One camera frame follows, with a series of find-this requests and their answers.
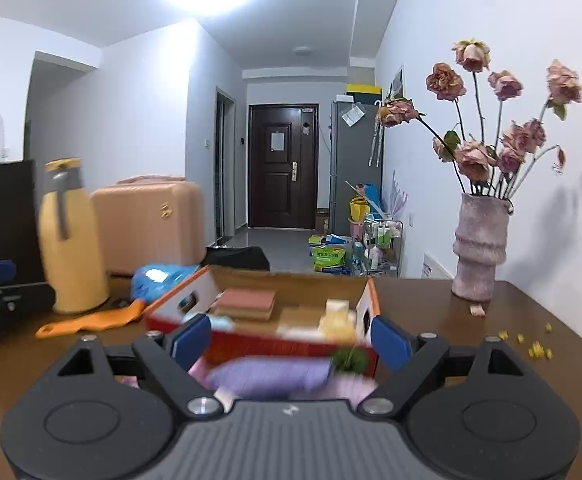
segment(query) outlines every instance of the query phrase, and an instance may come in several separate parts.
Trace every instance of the open box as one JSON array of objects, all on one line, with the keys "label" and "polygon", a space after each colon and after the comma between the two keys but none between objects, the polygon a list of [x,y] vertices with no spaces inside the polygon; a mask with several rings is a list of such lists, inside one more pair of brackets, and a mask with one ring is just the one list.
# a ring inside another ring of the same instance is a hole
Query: open box
[{"label": "open box", "polygon": [[231,332],[213,330],[204,354],[210,366],[247,355],[325,357],[349,348],[350,344],[316,340],[315,335],[302,336],[303,330],[318,327],[327,300],[348,300],[349,309],[356,313],[356,346],[369,357],[365,375],[375,373],[377,354],[369,328],[373,317],[380,314],[380,305],[371,278],[207,266],[152,303],[145,311],[146,325],[151,330],[172,332],[188,312],[208,312],[217,295],[227,288],[274,290],[273,312],[268,320],[233,319]]}]

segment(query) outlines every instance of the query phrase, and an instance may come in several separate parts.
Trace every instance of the orange scraper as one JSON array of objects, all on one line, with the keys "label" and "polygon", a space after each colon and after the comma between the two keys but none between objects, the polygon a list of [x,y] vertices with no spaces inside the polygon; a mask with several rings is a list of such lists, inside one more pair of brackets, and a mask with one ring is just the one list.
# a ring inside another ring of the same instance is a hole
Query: orange scraper
[{"label": "orange scraper", "polygon": [[76,317],[75,319],[48,323],[38,329],[36,337],[55,337],[57,335],[75,334],[80,330],[98,332],[100,330],[107,330],[108,328],[117,328],[131,323],[142,316],[145,306],[146,303],[144,300],[135,300],[124,308],[94,312],[93,314]]}]

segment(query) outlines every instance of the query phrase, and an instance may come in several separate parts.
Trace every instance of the gray refrigerator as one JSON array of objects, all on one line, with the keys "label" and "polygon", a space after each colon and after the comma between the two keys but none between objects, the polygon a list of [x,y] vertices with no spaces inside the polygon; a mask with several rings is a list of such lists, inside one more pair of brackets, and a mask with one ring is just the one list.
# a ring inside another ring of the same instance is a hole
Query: gray refrigerator
[{"label": "gray refrigerator", "polygon": [[375,128],[377,106],[358,105],[365,114],[353,126],[349,126],[341,115],[351,110],[351,103],[331,105],[331,187],[329,190],[329,230],[332,234],[349,236],[349,202],[356,195],[345,180],[356,184],[375,184],[382,196],[382,164],[375,166],[377,145],[373,162],[369,167],[371,143]]}]

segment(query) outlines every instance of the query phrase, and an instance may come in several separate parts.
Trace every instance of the tile floor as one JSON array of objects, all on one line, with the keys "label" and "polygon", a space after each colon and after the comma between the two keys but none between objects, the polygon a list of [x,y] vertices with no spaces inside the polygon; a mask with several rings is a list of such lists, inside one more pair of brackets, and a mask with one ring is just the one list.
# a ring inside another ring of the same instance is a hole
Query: tile floor
[{"label": "tile floor", "polygon": [[313,272],[309,254],[311,231],[249,228],[231,238],[229,247],[261,247],[271,264],[271,271]]}]

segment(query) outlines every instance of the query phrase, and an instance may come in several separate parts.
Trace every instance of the yellow bag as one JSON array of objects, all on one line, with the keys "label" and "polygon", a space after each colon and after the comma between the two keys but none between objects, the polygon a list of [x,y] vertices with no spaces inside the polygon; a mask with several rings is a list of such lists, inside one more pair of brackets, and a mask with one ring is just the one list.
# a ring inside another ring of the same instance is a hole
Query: yellow bag
[{"label": "yellow bag", "polygon": [[361,196],[356,196],[351,199],[351,219],[354,222],[360,223],[365,219],[365,215],[370,212],[367,200]]}]

